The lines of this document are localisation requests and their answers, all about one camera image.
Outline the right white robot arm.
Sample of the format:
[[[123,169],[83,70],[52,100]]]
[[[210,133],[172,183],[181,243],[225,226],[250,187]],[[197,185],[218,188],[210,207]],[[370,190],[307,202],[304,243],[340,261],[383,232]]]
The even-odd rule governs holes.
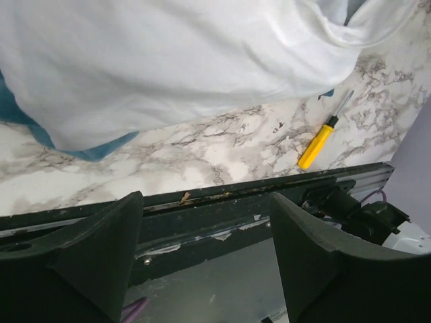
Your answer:
[[[301,207],[367,242],[411,254],[430,253],[430,234],[385,199],[363,205],[336,187],[310,191]]]

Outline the white blue-trimmed pillowcase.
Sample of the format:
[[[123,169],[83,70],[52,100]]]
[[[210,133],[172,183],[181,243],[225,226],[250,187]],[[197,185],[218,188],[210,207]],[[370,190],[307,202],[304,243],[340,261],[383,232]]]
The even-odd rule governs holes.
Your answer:
[[[330,91],[415,1],[2,1],[1,120],[98,161],[141,131]]]

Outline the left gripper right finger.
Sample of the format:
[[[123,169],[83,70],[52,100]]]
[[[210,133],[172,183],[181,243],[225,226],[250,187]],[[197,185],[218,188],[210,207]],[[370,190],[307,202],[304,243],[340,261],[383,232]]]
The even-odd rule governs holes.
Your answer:
[[[290,322],[429,322],[430,255],[378,246],[279,193],[270,223]]]

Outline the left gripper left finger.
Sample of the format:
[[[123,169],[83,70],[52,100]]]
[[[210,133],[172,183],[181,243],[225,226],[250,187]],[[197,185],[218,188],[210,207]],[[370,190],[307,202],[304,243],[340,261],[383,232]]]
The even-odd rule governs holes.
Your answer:
[[[72,225],[1,247],[2,322],[119,322],[143,217],[133,192]]]

